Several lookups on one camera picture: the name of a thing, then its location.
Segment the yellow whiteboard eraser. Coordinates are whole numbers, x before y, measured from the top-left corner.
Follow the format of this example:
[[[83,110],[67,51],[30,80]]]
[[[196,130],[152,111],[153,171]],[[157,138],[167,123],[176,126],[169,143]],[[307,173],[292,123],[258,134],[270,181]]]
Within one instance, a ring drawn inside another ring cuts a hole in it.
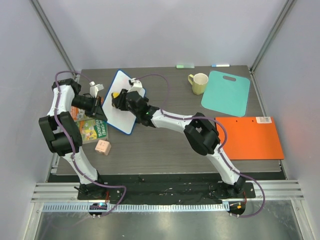
[[[112,93],[112,98],[117,98],[118,96],[120,95],[120,93],[119,92],[113,92]]]

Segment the blue framed whiteboard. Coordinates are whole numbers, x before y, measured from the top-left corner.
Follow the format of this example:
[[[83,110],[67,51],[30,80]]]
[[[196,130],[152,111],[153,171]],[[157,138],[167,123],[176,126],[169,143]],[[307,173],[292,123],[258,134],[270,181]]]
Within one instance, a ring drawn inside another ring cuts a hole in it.
[[[112,106],[112,93],[120,93],[122,89],[129,90],[132,86],[129,83],[131,77],[121,69],[111,82],[111,85],[104,98],[102,109],[107,117],[108,125],[118,129],[126,135],[130,135],[135,125],[136,117],[130,111],[122,111]]]

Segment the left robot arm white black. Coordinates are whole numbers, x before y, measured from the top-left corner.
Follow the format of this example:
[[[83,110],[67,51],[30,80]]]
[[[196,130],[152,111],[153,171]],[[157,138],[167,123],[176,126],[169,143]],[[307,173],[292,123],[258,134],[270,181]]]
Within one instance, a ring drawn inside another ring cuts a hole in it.
[[[81,85],[71,78],[56,80],[51,88],[54,93],[51,109],[38,120],[45,142],[52,153],[64,158],[76,172],[79,187],[75,189],[83,196],[100,200],[107,188],[84,153],[81,131],[70,110],[76,107],[87,116],[106,122],[101,97],[80,95]]]

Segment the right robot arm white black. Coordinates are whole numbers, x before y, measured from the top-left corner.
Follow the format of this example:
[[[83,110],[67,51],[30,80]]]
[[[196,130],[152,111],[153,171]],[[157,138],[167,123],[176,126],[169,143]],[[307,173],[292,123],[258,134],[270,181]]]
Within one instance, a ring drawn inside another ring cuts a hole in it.
[[[244,191],[245,177],[232,164],[223,150],[219,132],[202,113],[183,116],[161,110],[148,104],[149,99],[137,91],[111,94],[111,104],[121,111],[131,112],[138,123],[152,128],[164,128],[185,135],[191,148],[199,155],[207,157],[219,172],[226,193],[233,198]]]

